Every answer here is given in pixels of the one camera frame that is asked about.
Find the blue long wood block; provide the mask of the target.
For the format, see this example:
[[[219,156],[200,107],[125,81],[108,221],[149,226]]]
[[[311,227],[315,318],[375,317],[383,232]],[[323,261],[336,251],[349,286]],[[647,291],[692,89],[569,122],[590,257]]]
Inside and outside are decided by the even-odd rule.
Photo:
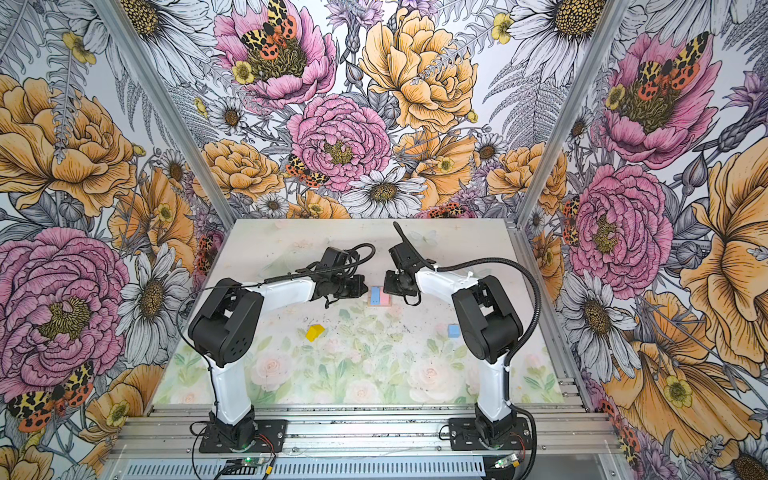
[[[380,306],[382,301],[381,295],[382,295],[382,292],[380,287],[378,286],[372,287],[370,292],[369,304],[371,306]]]

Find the yellow wood block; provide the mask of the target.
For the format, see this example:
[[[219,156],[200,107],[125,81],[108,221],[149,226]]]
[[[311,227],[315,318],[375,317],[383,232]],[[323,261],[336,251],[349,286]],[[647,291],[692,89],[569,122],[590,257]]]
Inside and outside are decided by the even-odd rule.
[[[305,338],[310,343],[315,342],[325,331],[326,329],[320,324],[311,325],[306,332]]]

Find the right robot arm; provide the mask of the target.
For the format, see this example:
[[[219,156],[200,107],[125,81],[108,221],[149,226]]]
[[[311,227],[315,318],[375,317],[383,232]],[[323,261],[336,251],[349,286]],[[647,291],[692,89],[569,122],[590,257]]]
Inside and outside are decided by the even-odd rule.
[[[427,294],[454,307],[465,346],[482,362],[475,429],[485,445],[501,444],[517,421],[507,359],[524,336],[524,326],[500,280],[445,270],[422,258],[407,241],[391,247],[389,254],[394,268],[385,274],[385,293],[403,299]]]

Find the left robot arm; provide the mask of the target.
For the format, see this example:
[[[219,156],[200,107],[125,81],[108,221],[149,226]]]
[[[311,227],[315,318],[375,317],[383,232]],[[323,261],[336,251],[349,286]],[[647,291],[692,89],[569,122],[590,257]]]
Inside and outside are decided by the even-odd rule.
[[[340,300],[364,296],[368,286],[358,267],[375,253],[370,243],[350,249],[328,247],[320,260],[292,273],[250,284],[223,277],[204,289],[208,296],[191,319],[187,338],[208,364],[214,394],[207,447],[244,452],[259,441],[270,444],[257,426],[244,373],[244,357],[260,317],[295,304],[322,300],[329,308]]]

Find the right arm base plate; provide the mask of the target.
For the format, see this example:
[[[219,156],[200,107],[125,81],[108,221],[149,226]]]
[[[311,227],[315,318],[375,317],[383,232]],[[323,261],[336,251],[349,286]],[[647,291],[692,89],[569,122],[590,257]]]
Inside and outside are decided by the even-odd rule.
[[[524,418],[507,433],[491,440],[483,440],[475,420],[470,418],[450,418],[447,422],[447,435],[452,451],[480,450],[529,450],[532,445],[532,431]]]

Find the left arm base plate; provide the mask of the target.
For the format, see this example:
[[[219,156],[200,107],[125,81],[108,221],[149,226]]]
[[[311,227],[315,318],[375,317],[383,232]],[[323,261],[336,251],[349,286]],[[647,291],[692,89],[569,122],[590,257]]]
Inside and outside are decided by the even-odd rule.
[[[283,450],[288,422],[285,420],[248,420],[226,425],[215,420],[200,441],[204,454],[280,453]]]

